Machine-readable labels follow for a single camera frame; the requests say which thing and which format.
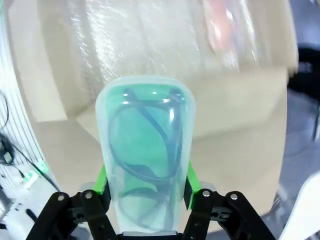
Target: clear plastic pouch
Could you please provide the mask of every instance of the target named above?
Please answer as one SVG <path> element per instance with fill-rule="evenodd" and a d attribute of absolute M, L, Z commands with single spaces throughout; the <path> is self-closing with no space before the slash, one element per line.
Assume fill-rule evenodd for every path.
<path fill-rule="evenodd" d="M 121 232 L 178 230 L 195 101 L 180 82 L 124 77 L 98 96 L 96 115 Z"/>

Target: plastic wrap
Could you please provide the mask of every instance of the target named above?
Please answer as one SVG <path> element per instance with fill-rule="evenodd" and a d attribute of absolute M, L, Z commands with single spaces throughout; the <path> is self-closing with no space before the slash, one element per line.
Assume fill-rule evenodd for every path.
<path fill-rule="evenodd" d="M 197 81 L 263 55 L 247 0 L 68 0 L 68 7 L 92 99 L 122 76 Z"/>

